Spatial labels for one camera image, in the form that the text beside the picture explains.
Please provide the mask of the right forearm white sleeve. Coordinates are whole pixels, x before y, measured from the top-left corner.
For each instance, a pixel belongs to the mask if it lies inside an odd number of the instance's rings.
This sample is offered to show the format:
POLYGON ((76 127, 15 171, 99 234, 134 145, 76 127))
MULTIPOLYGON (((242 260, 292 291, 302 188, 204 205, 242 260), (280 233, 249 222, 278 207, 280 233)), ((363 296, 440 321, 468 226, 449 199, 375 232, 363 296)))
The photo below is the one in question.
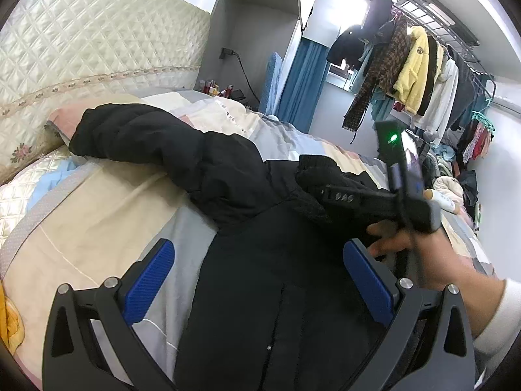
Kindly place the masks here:
POLYGON ((474 340, 484 376, 477 390, 507 390, 520 385, 520 283, 505 281, 492 320, 474 340))

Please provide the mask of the right hand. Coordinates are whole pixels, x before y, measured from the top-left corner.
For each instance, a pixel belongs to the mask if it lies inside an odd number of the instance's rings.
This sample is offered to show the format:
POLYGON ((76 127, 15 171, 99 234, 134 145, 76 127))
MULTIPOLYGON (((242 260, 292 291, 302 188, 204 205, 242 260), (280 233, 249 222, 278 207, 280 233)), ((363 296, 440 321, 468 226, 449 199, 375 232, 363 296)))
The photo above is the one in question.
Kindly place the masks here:
POLYGON ((414 250, 419 257, 422 281, 426 288, 443 290, 449 284, 458 287, 470 321, 472 334, 480 335, 492 320, 504 292, 505 283, 488 277, 466 265, 439 229, 432 234, 397 229, 395 223, 381 221, 368 226, 367 232, 378 240, 369 246, 378 257, 403 250, 414 250))

